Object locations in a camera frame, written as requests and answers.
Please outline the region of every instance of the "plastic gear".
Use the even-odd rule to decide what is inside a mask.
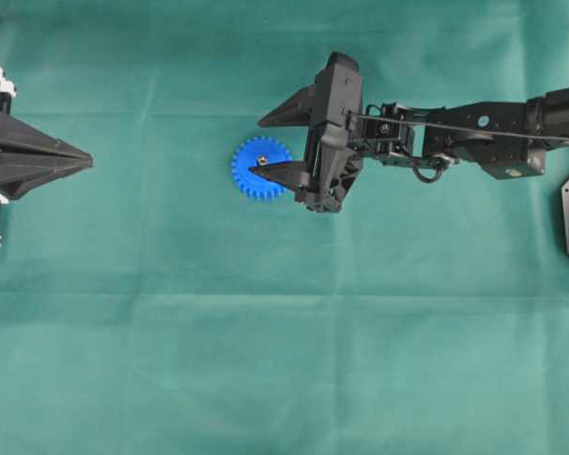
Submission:
[[[273,137],[254,137],[238,149],[231,161],[231,173],[238,190],[246,197],[270,201],[283,194],[285,187],[259,177],[248,170],[263,164],[291,161],[293,157],[286,146]]]

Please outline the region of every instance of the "green cloth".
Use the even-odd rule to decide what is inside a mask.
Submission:
[[[569,455],[560,186],[367,162],[339,215],[229,161],[324,66],[365,101],[569,87],[569,0],[9,0],[13,115],[95,168],[6,208],[0,454]]]

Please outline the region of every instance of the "screw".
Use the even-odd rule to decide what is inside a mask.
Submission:
[[[478,126],[480,126],[481,128],[485,128],[489,122],[491,121],[491,119],[488,116],[481,116],[478,119]]]

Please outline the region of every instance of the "gear teeth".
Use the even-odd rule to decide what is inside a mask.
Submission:
[[[263,144],[255,145],[256,142],[263,142]],[[274,137],[256,136],[245,140],[236,148],[229,164],[232,179],[238,190],[249,199],[272,201],[286,192],[285,187],[264,181],[248,170],[256,166],[259,153],[265,155],[268,162],[279,163],[292,160],[291,152],[281,141]]]

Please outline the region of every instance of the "black cable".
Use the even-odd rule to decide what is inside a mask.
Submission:
[[[517,137],[520,139],[560,140],[560,141],[569,142],[569,137],[567,137],[567,136],[538,136],[538,135],[527,135],[527,134],[523,134],[523,133],[509,133],[507,131],[489,131],[489,130],[483,130],[480,128],[468,128],[465,126],[454,126],[454,125],[447,125],[444,123],[433,123],[431,121],[414,121],[414,120],[401,120],[399,118],[389,118],[389,117],[363,116],[362,114],[356,114],[354,112],[349,113],[349,115],[357,117],[357,118],[366,118],[369,120],[388,121],[390,123],[397,123],[400,125],[428,126],[430,128],[438,128],[441,130],[463,131],[466,133],[483,133],[485,135]]]
[[[422,174],[415,166],[411,167],[411,170],[413,171],[415,176],[419,179],[419,181],[421,181],[422,183],[429,183],[429,184],[437,182],[438,179],[443,176],[443,173],[445,173],[445,169],[446,168],[444,168],[442,166],[434,168],[434,171],[435,171],[434,177],[430,178],[430,177],[427,177],[426,175]]]

